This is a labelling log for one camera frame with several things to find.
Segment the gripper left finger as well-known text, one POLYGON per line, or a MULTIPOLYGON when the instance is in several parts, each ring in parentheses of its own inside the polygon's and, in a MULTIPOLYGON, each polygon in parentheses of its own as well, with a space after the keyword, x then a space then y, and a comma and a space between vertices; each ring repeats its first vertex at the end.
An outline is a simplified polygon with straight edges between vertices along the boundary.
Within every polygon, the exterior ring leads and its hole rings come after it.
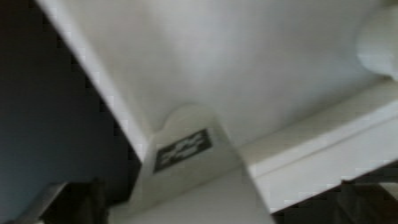
POLYGON ((11 224, 109 224, 104 181, 50 184, 11 224))

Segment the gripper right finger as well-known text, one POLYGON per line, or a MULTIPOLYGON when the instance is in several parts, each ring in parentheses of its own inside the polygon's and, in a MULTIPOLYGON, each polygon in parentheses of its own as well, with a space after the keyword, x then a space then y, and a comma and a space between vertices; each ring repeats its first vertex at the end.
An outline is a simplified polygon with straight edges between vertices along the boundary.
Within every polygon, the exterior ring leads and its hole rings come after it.
POLYGON ((338 206, 352 224, 398 224, 398 200, 379 184, 345 182, 338 206))

